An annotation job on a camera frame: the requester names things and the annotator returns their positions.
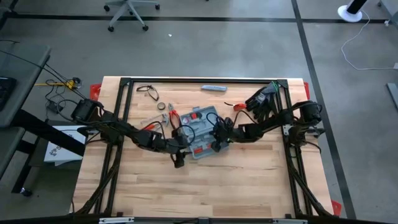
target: gray toolbox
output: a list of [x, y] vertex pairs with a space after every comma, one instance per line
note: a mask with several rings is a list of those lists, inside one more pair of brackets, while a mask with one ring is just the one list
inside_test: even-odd
[[[209, 134], [213, 130], [213, 125], [206, 119], [208, 113], [217, 114], [216, 108], [214, 106], [208, 106], [203, 109], [195, 107], [191, 113], [180, 116], [182, 124], [189, 125], [195, 130], [195, 140], [189, 146], [194, 159], [200, 159], [228, 149], [228, 143], [222, 143], [220, 152], [212, 150], [211, 144], [216, 139]], [[213, 124], [216, 123], [216, 116], [214, 114], [210, 114], [208, 118]], [[182, 131], [188, 136], [188, 142], [190, 142], [193, 137], [192, 130], [188, 127], [182, 127]]]

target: pliers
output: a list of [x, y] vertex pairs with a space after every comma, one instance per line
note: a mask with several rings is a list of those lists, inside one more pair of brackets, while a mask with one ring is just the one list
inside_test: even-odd
[[[174, 109], [173, 104], [169, 103], [169, 116], [170, 116], [170, 124], [172, 125], [173, 129], [176, 130], [177, 128], [181, 127], [181, 120], [180, 120], [180, 115], [176, 112]], [[176, 127], [173, 123], [173, 117], [177, 118], [178, 121], [178, 127]]]

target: wooden tabletop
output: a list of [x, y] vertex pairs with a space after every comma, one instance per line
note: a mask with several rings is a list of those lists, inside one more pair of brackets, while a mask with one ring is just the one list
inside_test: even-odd
[[[119, 81], [120, 77], [104, 77], [99, 101], [106, 110], [114, 109]], [[307, 100], [302, 79], [288, 79], [288, 83], [292, 104]], [[137, 128], [141, 128], [140, 121], [144, 118], [160, 113], [157, 102], [147, 93], [136, 92], [138, 86], [147, 84], [159, 92], [158, 102], [172, 103], [179, 114], [189, 113], [195, 106], [213, 105], [223, 118], [235, 116], [232, 107], [224, 101], [244, 102], [262, 87], [258, 84], [223, 84], [228, 87], [223, 93], [201, 91], [203, 84], [189, 83], [189, 80], [187, 83], [135, 83], [128, 122]], [[119, 117], [123, 115], [125, 99], [126, 93]], [[242, 115], [238, 117], [238, 123], [250, 123], [250, 120]], [[167, 137], [171, 130], [170, 125], [165, 128]], [[307, 140], [317, 143], [314, 138]], [[86, 147], [73, 196], [76, 210], [99, 184], [105, 150], [106, 144], [102, 142], [93, 142]], [[302, 157], [309, 188], [332, 213], [318, 149], [306, 145], [302, 147]], [[108, 189], [104, 193], [102, 209], [106, 206]], [[301, 190], [298, 194], [300, 206], [305, 211]], [[266, 133], [255, 143], [232, 143], [228, 151], [214, 156], [199, 160], [188, 156], [185, 166], [179, 169], [174, 168], [169, 155], [139, 149], [125, 138], [113, 205], [113, 213], [116, 212], [134, 217], [270, 218], [294, 214], [280, 128]]]

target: concrete floor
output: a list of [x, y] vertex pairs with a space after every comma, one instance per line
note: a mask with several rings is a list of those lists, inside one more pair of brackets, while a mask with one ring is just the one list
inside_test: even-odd
[[[338, 19], [336, 9], [345, 0], [297, 0], [303, 19]], [[291, 0], [161, 0], [154, 7], [137, 9], [142, 16], [295, 18]], [[19, 14], [105, 16], [98, 0], [19, 0]], [[369, 0], [364, 10], [371, 19], [387, 15]], [[312, 78], [293, 22], [147, 21], [143, 32], [137, 21], [120, 21], [115, 32], [108, 21], [8, 19], [0, 39], [52, 47], [49, 64], [66, 77], [83, 80], [81, 92], [107, 75], [191, 77], [281, 77], [309, 82]], [[342, 44], [363, 24], [304, 24], [319, 86], [344, 168], [358, 219], [398, 221], [398, 112], [385, 87], [398, 82], [393, 70], [357, 71], [340, 52]], [[346, 47], [357, 67], [391, 67], [398, 61], [398, 30], [370, 24]], [[38, 82], [51, 78], [42, 73]], [[34, 88], [24, 109], [45, 118], [44, 95], [48, 88]], [[77, 99], [71, 93], [66, 98]], [[322, 159], [333, 200], [342, 203], [340, 188], [325, 136], [320, 138]], [[16, 154], [0, 181], [7, 200], [0, 201], [0, 217], [22, 218], [65, 214], [69, 210], [77, 173], [42, 169], [37, 173], [32, 198], [10, 195], [23, 155]]]

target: white cable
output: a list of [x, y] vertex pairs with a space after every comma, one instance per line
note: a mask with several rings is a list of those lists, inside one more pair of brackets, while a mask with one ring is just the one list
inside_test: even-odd
[[357, 67], [355, 67], [355, 66], [347, 59], [347, 56], [346, 56], [346, 54], [344, 53], [344, 50], [343, 50], [344, 46], [345, 46], [348, 42], [352, 41], [352, 40], [355, 39], [357, 36], [359, 36], [359, 35], [361, 34], [362, 30], [363, 30], [363, 29], [369, 24], [369, 22], [371, 21], [371, 18], [369, 17], [369, 15], [368, 15], [365, 11], [362, 11], [362, 12], [365, 13], [365, 15], [368, 17], [368, 22], [367, 22], [365, 25], [362, 26], [362, 28], [361, 28], [361, 30], [359, 31], [358, 34], [356, 34], [356, 35], [355, 35], [353, 38], [351, 38], [350, 40], [347, 40], [347, 41], [343, 44], [343, 46], [341, 46], [341, 53], [343, 53], [344, 59], [345, 59], [353, 68], [355, 68], [356, 70], [387, 70], [387, 69], [395, 70], [395, 68], [357, 68]]

